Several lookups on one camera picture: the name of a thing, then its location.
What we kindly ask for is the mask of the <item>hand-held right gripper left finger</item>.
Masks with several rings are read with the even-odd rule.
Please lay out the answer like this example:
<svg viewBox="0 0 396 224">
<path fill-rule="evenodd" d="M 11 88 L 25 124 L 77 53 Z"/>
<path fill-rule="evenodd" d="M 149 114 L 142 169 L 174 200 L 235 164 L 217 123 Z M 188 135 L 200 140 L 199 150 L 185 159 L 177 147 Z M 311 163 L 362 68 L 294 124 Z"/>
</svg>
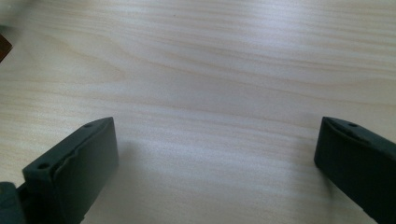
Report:
<svg viewBox="0 0 396 224">
<path fill-rule="evenodd" d="M 80 224 L 119 164 L 113 118 L 81 126 L 22 169 L 28 224 Z"/>
</svg>

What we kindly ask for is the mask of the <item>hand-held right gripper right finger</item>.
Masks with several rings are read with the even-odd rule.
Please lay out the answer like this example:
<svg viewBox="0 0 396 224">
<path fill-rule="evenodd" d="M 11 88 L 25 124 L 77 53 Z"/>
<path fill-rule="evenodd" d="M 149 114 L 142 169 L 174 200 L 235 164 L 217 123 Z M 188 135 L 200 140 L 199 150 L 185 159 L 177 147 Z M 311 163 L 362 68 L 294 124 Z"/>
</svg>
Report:
<svg viewBox="0 0 396 224">
<path fill-rule="evenodd" d="M 355 123 L 324 117 L 315 165 L 378 224 L 396 224 L 396 144 Z"/>
</svg>

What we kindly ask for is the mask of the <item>brown object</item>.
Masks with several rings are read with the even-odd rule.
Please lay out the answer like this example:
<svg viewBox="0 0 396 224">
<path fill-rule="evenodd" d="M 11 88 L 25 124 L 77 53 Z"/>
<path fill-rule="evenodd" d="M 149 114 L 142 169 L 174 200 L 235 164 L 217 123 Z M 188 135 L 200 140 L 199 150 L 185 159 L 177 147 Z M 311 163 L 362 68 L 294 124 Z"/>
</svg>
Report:
<svg viewBox="0 0 396 224">
<path fill-rule="evenodd" d="M 2 62 L 12 50 L 12 44 L 0 34 L 0 62 Z"/>
</svg>

